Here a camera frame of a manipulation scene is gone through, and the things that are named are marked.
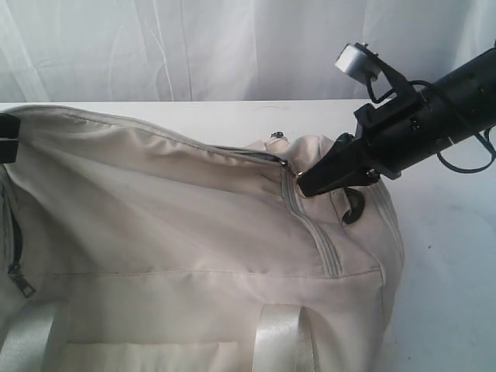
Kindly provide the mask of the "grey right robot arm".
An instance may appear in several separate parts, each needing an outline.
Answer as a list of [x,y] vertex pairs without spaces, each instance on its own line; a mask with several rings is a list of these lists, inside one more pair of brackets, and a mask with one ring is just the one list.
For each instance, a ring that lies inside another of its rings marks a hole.
[[410,81],[367,45],[347,44],[336,67],[367,88],[356,132],[342,134],[298,185],[307,197],[337,188],[395,180],[423,160],[475,137],[495,155],[495,49],[490,48],[434,83]]

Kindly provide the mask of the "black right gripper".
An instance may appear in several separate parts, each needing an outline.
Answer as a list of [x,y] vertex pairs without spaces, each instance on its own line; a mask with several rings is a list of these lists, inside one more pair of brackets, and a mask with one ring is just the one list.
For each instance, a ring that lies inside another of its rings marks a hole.
[[330,150],[300,174],[304,196],[338,188],[369,186],[400,177],[408,167],[451,146],[453,110],[429,91],[404,91],[354,112],[356,132],[340,135]]

